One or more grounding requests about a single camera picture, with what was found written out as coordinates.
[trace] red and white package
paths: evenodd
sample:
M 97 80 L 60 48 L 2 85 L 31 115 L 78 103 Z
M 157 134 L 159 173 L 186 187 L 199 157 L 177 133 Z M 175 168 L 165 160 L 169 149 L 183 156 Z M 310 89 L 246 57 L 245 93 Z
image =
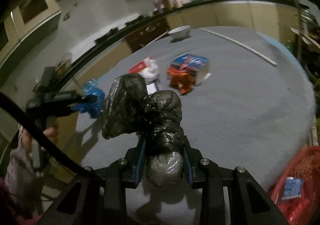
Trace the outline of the red and white package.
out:
M 155 81 L 160 76 L 159 67 L 152 57 L 147 57 L 139 62 L 134 67 L 128 70 L 128 73 L 139 73 L 146 80 L 147 85 L 149 82 Z

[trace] human hand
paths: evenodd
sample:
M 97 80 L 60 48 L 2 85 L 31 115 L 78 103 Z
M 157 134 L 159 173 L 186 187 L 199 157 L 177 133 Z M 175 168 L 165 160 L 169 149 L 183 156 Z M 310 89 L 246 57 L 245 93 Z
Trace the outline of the human hand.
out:
M 58 134 L 59 134 L 59 123 L 58 120 L 55 121 L 55 123 L 52 125 L 52 127 L 47 128 L 44 132 L 44 135 L 49 138 L 49 140 L 57 144 L 58 142 Z M 34 138 L 30 135 L 30 133 L 23 128 L 22 130 L 22 137 L 21 137 L 21 143 L 24 148 L 24 150 L 27 152 L 27 154 L 31 157 L 32 153 L 32 140 Z

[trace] round table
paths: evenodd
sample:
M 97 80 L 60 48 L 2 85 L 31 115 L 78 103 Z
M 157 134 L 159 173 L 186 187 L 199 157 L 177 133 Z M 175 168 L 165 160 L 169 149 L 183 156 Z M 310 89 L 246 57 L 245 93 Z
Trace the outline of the round table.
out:
M 277 67 L 239 45 L 194 29 L 188 39 L 167 37 L 126 57 L 99 78 L 98 85 L 107 94 L 116 77 L 152 56 L 160 68 L 161 89 L 171 89 L 166 69 L 178 55 L 207 57 L 211 76 L 180 96 L 185 135 L 204 157 L 221 167 L 246 167 L 267 190 L 307 139 L 315 113 L 311 83 L 291 53 L 274 39 L 247 28 L 207 29 L 259 51 Z M 138 141 L 135 134 L 105 140 L 99 120 L 87 114 L 79 115 L 76 134 L 82 166 L 94 169 L 123 157 Z M 128 215 L 143 224 L 199 221 L 201 190 L 191 190 L 185 180 L 160 189 L 143 177 L 139 187 L 127 189 L 126 195 Z

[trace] white bowl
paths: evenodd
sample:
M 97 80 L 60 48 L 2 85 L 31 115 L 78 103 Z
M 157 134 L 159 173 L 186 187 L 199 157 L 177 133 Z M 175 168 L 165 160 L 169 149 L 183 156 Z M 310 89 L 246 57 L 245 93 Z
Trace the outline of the white bowl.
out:
M 183 39 L 185 38 L 190 32 L 190 26 L 181 26 L 178 28 L 175 28 L 171 31 L 168 32 L 168 34 L 173 38 L 173 39 Z

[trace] red plastic bag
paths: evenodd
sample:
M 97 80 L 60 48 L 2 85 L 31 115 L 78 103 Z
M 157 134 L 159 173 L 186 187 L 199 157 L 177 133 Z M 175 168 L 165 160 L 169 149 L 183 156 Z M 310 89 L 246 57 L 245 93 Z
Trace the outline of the red plastic bag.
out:
M 287 177 L 303 179 L 301 197 L 281 201 Z M 271 199 L 291 225 L 307 224 L 320 205 L 320 146 L 300 150 L 271 191 Z

